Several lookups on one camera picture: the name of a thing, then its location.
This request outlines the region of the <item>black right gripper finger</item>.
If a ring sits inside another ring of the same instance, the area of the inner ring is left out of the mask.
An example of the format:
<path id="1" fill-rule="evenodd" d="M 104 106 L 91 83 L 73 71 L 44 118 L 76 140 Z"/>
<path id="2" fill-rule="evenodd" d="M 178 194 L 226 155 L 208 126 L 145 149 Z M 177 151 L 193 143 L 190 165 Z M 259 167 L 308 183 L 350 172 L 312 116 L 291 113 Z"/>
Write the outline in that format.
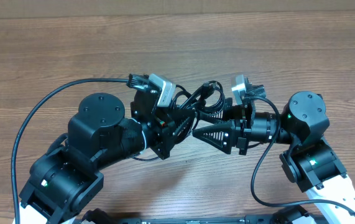
<path id="1" fill-rule="evenodd" d="M 192 136 L 212 145 L 225 154 L 230 154 L 234 143 L 235 127 L 232 121 L 227 121 L 196 129 L 192 132 Z"/>
<path id="2" fill-rule="evenodd" d="M 201 114 L 200 119 L 208 123 L 223 123 L 233 118 L 233 105 L 225 105 L 220 113 L 214 115 Z"/>

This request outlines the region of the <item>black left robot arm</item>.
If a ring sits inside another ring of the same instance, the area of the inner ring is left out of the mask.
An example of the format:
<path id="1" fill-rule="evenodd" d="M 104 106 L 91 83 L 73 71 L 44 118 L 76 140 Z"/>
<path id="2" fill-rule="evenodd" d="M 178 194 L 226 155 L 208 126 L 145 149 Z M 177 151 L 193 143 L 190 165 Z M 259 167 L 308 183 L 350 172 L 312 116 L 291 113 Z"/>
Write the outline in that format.
<path id="1" fill-rule="evenodd" d="M 150 93 L 136 94 L 132 106 L 138 113 L 126 118 L 118 97 L 108 93 L 85 97 L 69 120 L 67 132 L 32 164 L 19 194 L 16 219 L 24 222 L 24 212 L 33 209 L 45 223 L 71 220 L 103 188 L 102 169 L 147 148 L 161 159 L 168 158 L 196 113 L 155 108 L 156 100 Z"/>

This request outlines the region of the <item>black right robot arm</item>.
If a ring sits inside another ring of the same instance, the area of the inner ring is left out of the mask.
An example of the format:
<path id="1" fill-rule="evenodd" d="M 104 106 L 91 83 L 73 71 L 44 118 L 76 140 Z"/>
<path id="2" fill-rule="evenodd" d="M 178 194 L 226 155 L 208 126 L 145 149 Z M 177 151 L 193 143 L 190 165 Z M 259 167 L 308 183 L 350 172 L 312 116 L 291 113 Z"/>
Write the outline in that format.
<path id="1" fill-rule="evenodd" d="M 251 142 L 266 143 L 251 184 L 274 144 L 289 148 L 279 155 L 288 180 L 307 195 L 306 200 L 270 203 L 280 210 L 267 223 L 355 223 L 355 189 L 347 170 L 324 137 L 330 125 L 321 95 L 310 91 L 294 94 L 279 112 L 262 95 L 247 93 L 242 103 L 228 106 L 221 122 L 197 129 L 193 136 L 226 154 L 236 147 L 245 155 Z"/>

